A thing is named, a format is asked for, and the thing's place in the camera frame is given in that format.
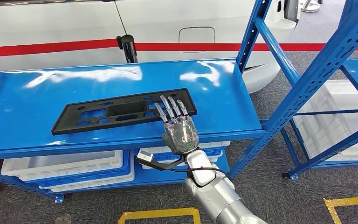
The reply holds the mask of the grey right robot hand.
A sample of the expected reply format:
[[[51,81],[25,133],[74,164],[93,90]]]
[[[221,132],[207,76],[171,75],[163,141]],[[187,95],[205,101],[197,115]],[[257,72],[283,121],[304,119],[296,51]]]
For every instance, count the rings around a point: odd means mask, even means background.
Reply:
[[[159,103],[155,107],[162,119],[165,134],[162,135],[164,143],[174,154],[186,154],[199,147],[199,135],[191,116],[181,100],[171,96],[160,96],[165,111]]]

